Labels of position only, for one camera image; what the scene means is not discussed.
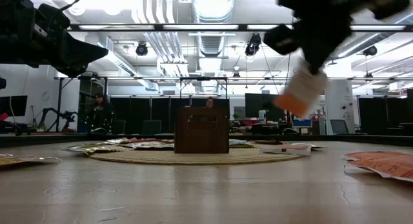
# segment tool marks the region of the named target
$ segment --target person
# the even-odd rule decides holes
[[[208,97],[208,99],[206,100],[206,107],[207,107],[207,108],[212,108],[212,107],[214,107],[214,98]]]
[[[86,117],[86,124],[90,125],[91,131],[103,128],[107,132],[112,132],[112,122],[114,120],[114,108],[108,102],[105,95],[98,93],[95,95],[95,103]]]

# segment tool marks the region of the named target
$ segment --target metal frame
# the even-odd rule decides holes
[[[54,79],[63,79],[63,80],[72,80],[72,79],[85,79],[85,80],[95,80],[95,79],[107,79],[110,80],[138,80],[138,79],[148,79],[148,80],[160,80],[160,81],[177,81],[177,80],[227,80],[227,81],[240,81],[240,80],[251,80],[251,81],[258,81],[258,80],[268,80],[268,81],[282,81],[291,80],[291,77],[161,77],[161,76],[144,76],[144,77],[93,77],[92,79],[86,78],[68,78],[68,77],[55,77]],[[329,77],[329,81],[333,80],[345,80],[345,81],[413,81],[413,77]]]
[[[69,32],[264,32],[279,25],[273,24],[71,24]],[[354,32],[413,32],[413,25],[351,25]]]
[[[182,99],[182,81],[189,80],[189,83],[193,80],[196,81],[211,81],[211,80],[224,80],[225,81],[225,99],[228,99],[228,78],[227,77],[180,77],[179,78],[179,98]]]

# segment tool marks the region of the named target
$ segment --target fluorescent light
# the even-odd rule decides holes
[[[237,30],[238,25],[210,25],[210,24],[200,24],[200,25],[164,25],[164,30]]]
[[[235,34],[228,33],[189,33],[190,37],[235,37]]]
[[[110,97],[130,97],[131,95],[109,95]]]
[[[151,80],[180,80],[179,77],[138,77],[139,79],[151,79]]]
[[[271,30],[275,27],[278,27],[278,25],[248,25],[247,29],[248,30]]]
[[[81,30],[154,30],[153,25],[79,25]]]
[[[265,77],[229,77],[229,80],[262,80]]]
[[[389,31],[389,30],[394,30],[394,31],[400,31],[406,28],[405,25],[352,25],[351,29],[356,30],[356,31],[375,31],[377,30],[378,32],[380,31]]]
[[[134,77],[108,77],[109,80],[131,80],[135,79]]]

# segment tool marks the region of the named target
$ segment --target ceiling duct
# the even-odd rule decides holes
[[[194,22],[205,24],[230,23],[234,3],[235,0],[192,0]],[[216,57],[222,56],[225,40],[225,36],[197,36],[198,52],[206,57],[199,59],[199,67],[202,71],[219,72],[222,59]],[[202,82],[202,87],[207,88],[204,90],[210,90],[208,82]]]
[[[413,23],[413,12],[410,11],[408,14],[403,15],[402,17],[394,17],[392,22],[389,24],[393,25],[411,25]],[[330,59],[341,59],[344,57],[351,56],[362,50],[396,34],[394,33],[371,33],[365,34],[355,41],[349,43],[348,45],[340,48],[337,52],[334,52]]]
[[[141,75],[139,73],[136,72],[136,70],[134,69],[134,67],[132,65],[130,65],[129,63],[127,63],[127,60],[123,59],[122,56],[116,54],[114,52],[114,43],[113,41],[107,37],[106,41],[101,41],[101,42],[97,42],[96,43],[98,46],[100,47],[104,47],[107,48],[109,50],[109,53],[107,56],[105,56],[104,58],[108,59],[109,61],[111,61],[116,67],[118,67],[121,70],[124,70],[125,72],[127,72],[130,76],[135,76],[135,77],[143,77],[144,75]],[[144,79],[138,79],[137,80],[139,83],[141,83],[144,87],[145,90],[147,91],[158,91],[159,90],[159,85]]]

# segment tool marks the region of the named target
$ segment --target monitor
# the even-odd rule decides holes
[[[0,97],[0,114],[7,112],[9,116],[13,115],[10,108],[10,99],[12,100],[14,116],[26,116],[27,96]]]
[[[245,117],[258,117],[260,110],[267,110],[268,121],[284,119],[284,110],[274,106],[274,98],[271,94],[245,94]]]
[[[349,134],[345,120],[331,119],[330,123],[331,123],[331,129],[333,130],[333,134]]]

